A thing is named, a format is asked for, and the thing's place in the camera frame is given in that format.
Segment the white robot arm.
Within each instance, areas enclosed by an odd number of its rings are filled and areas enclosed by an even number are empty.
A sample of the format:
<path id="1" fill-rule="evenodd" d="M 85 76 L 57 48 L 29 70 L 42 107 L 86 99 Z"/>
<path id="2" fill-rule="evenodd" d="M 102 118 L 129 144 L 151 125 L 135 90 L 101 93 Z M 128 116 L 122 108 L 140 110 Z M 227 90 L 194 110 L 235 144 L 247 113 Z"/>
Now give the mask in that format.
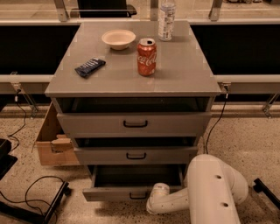
<path id="1" fill-rule="evenodd" d="M 150 214 L 187 209 L 191 224 L 241 224 L 236 206 L 249 194 L 247 180 L 217 157 L 201 154 L 188 166 L 187 187 L 171 193 L 164 183 L 153 186 L 146 203 Z"/>

